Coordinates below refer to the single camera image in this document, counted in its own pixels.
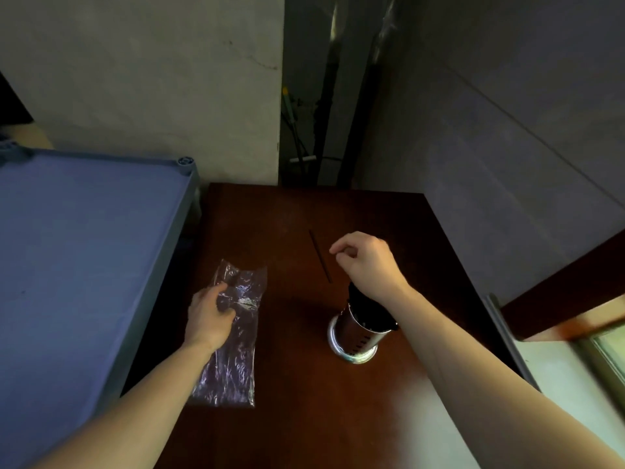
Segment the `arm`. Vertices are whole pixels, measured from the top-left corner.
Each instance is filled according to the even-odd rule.
[[[152,468],[202,368],[230,334],[234,310],[220,313],[215,303],[227,287],[195,294],[183,346],[33,469]]]
[[[395,317],[481,467],[625,468],[595,434],[412,289],[386,242],[355,232],[330,252]]]

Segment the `brown table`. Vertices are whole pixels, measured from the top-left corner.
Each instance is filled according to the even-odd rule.
[[[256,408],[187,406],[158,468],[372,468],[414,461],[407,456],[414,441],[406,435],[414,409],[423,405],[416,399],[431,385],[402,332],[391,333],[362,365],[341,360],[326,341],[349,283],[327,250],[353,230],[387,240],[408,281],[510,364],[423,195],[212,184],[202,208],[189,293],[207,285],[222,258],[243,269],[268,267]],[[177,315],[178,338],[185,312],[181,307]]]

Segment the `clear plastic bag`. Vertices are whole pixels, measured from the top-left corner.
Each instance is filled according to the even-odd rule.
[[[204,366],[191,392],[192,403],[210,406],[254,407],[254,350],[258,307],[267,288],[267,269],[239,270],[222,260],[211,286],[225,281],[228,289],[219,293],[217,308],[236,311],[226,343]]]

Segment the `metal base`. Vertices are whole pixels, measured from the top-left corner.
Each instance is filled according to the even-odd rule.
[[[336,336],[334,335],[334,325],[336,324],[336,320],[339,316],[334,316],[330,321],[329,326],[327,327],[327,341],[330,344],[330,348],[332,351],[337,354],[339,357],[345,359],[348,362],[352,362],[353,364],[364,364],[365,362],[369,362],[371,358],[378,351],[378,346],[373,346],[366,352],[362,354],[349,355],[343,349],[340,348],[338,342],[336,341]]]

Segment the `gray wall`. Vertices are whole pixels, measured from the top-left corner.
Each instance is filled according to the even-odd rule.
[[[285,0],[0,0],[0,70],[59,149],[277,182]]]
[[[625,228],[624,8],[402,0],[359,187],[424,192],[502,303]]]

